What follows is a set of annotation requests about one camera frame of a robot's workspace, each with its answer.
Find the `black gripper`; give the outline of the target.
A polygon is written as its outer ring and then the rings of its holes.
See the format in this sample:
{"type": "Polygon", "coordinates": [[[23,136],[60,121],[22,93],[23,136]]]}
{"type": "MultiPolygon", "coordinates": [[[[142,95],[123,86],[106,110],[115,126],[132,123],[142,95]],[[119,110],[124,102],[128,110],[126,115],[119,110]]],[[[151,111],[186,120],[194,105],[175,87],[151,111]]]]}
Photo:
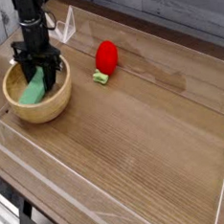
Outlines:
{"type": "Polygon", "coordinates": [[[24,77],[29,83],[36,72],[36,66],[43,66],[44,88],[49,92],[56,82],[56,70],[62,68],[60,50],[49,44],[37,52],[31,51],[23,41],[15,41],[11,44],[14,60],[23,70],[24,77]]]}

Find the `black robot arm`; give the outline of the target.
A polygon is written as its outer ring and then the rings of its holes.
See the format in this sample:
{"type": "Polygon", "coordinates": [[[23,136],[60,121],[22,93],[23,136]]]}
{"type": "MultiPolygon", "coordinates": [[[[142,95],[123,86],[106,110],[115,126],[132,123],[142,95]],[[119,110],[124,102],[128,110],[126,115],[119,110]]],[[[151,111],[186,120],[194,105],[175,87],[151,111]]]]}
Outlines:
{"type": "Polygon", "coordinates": [[[12,0],[14,9],[18,12],[22,41],[11,44],[13,58],[22,67],[26,81],[34,79],[36,67],[43,69],[43,86],[50,91],[56,82],[56,71],[61,69],[61,53],[50,43],[49,30],[46,21],[47,11],[43,9],[45,0],[12,0]]]}

